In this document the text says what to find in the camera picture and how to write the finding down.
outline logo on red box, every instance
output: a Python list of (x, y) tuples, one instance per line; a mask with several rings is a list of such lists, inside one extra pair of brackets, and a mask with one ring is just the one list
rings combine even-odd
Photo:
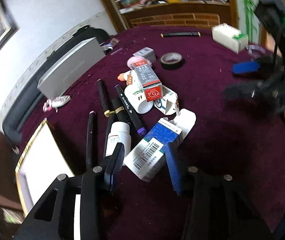
[(150, 88), (150, 89), (146, 89), (145, 90), (145, 94), (146, 94), (147, 102), (150, 102), (150, 101), (162, 98), (162, 96), (161, 96), (161, 87), (160, 86), (154, 87), (154, 88)]

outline white bottle cap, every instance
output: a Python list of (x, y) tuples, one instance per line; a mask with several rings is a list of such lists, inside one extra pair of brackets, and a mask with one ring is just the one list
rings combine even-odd
[(111, 133), (115, 133), (115, 132), (126, 132), (126, 133), (129, 133), (130, 132), (130, 127), (125, 122), (114, 122), (111, 125), (110, 132)]

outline table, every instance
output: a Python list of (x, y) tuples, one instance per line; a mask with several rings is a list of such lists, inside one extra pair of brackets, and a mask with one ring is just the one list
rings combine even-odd
[[(24, 148), (37, 126), (46, 117), (65, 136), (68, 159), (84, 170), (86, 129), (89, 112), (98, 113), (98, 156), (102, 158), (107, 118), (103, 115), (96, 81), (104, 80), (111, 98), (117, 80), (128, 70), (126, 61), (144, 47), (155, 50), (158, 60), (154, 70), (164, 85), (178, 94), (180, 108), (196, 113), (197, 121), (179, 148), (181, 154), (208, 174), (230, 174), (243, 181), (254, 205), (271, 230), (285, 212), (285, 123), (279, 116), (265, 117), (254, 102), (227, 102), (223, 96), (227, 85), (243, 82), (233, 77), (232, 65), (249, 59), (247, 52), (239, 55), (212, 40), (209, 30), (199, 30), (199, 37), (161, 38), (161, 33), (195, 31), (191, 27), (140, 27), (120, 33), (114, 55), (107, 55), (89, 69), (66, 92), (71, 101), (55, 111), (43, 113), (44, 100), (39, 103), (22, 129)], [(159, 57), (178, 52), (185, 59), (182, 68), (167, 71)], [(147, 129), (164, 117), (153, 108), (140, 115)], [(135, 132), (132, 146), (140, 140)], [(106, 221), (109, 239), (180, 239), (190, 199), (178, 197), (172, 190), (167, 167), (150, 183), (143, 182), (127, 167), (119, 177), (114, 198), (108, 205), (115, 215)]]

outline brown chair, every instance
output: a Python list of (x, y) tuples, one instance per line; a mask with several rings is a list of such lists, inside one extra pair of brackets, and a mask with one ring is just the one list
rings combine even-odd
[(0, 132), (0, 206), (22, 210), (15, 181), (15, 159), (19, 158)]

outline pink pom-pom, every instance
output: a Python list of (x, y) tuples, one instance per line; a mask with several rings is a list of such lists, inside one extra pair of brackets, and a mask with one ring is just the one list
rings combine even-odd
[(128, 61), (127, 61), (127, 66), (130, 68), (130, 69), (133, 69), (134, 68), (134, 64), (138, 61), (142, 61), (144, 60), (147, 64), (149, 64), (150, 66), (152, 65), (152, 63), (147, 60), (146, 58), (142, 57), (142, 56), (133, 56), (131, 57)]

